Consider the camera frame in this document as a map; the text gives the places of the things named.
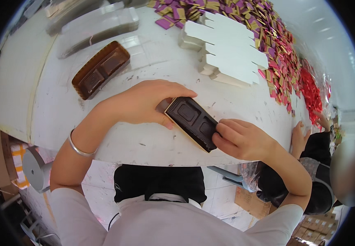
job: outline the dark brown tray with gold edge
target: dark brown tray with gold edge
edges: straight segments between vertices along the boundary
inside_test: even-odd
[[[190,136],[203,150],[210,152],[217,147],[212,141],[217,121],[190,97],[177,97],[164,111],[176,125]]]
[[[92,99],[129,63],[130,54],[117,41],[113,41],[95,54],[76,73],[72,85],[83,100]]]

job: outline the table surface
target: table surface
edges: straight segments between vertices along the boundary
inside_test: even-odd
[[[244,88],[211,80],[197,71],[197,52],[178,46],[180,29],[172,27],[164,30],[156,25],[154,21],[159,16],[151,8],[142,7],[136,11],[140,19],[138,30],[94,44],[66,59],[57,59],[59,36],[56,39],[48,38],[43,33],[35,37],[48,39],[48,42],[45,41],[47,44],[52,42],[52,45],[45,44],[42,47],[43,54],[47,53],[44,62],[39,57],[27,57],[27,64],[31,63],[32,59],[34,62],[42,62],[43,69],[39,80],[21,82],[25,89],[5,99],[2,91],[5,90],[7,94],[10,86],[7,86],[7,81],[0,79],[0,129],[34,145],[59,150],[70,131],[98,102],[143,80],[151,79],[166,79],[183,84],[198,93],[196,101],[216,121],[222,118],[239,118],[254,123],[286,150],[290,149],[292,129],[297,122],[302,120],[305,125],[310,125],[304,99],[299,99],[294,92],[291,94],[291,100],[296,117],[289,115],[285,106],[279,106],[270,98],[267,83],[262,77],[258,85],[247,85]],[[47,19],[40,17],[40,14],[44,13],[37,12],[27,22],[44,28]],[[127,48],[131,54],[131,63],[111,79],[92,100],[83,101],[72,87],[72,78],[93,55],[113,40],[121,42]],[[26,42],[16,42],[15,45],[23,48]],[[5,59],[12,57],[1,56],[0,63],[3,64]],[[20,72],[26,73],[27,70],[20,62],[11,63],[11,66],[17,67],[18,72],[11,77],[10,83],[19,83],[23,76]],[[3,68],[0,66],[0,74],[4,74]],[[31,97],[29,91],[34,91],[34,88],[35,93]],[[18,98],[27,98],[25,102],[21,101],[20,108],[9,103],[10,100],[18,101]],[[26,121],[12,121],[11,117]],[[218,149],[208,154],[178,129],[168,130],[155,123],[132,125],[123,122],[111,128],[95,159],[150,166],[208,166],[246,162],[230,157]]]

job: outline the bracelet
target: bracelet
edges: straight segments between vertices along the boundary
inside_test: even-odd
[[[72,139],[71,139],[71,134],[72,134],[72,132],[73,132],[74,130],[75,130],[75,128],[72,129],[70,135],[68,136],[68,141],[70,142],[71,147],[75,150],[76,153],[78,153],[78,154],[81,155],[81,156],[84,156],[84,157],[93,156],[93,155],[97,152],[97,149],[98,149],[98,148],[97,148],[93,153],[86,153],[86,152],[81,151],[80,149],[78,149],[78,148],[74,145],[74,143],[72,142]]]

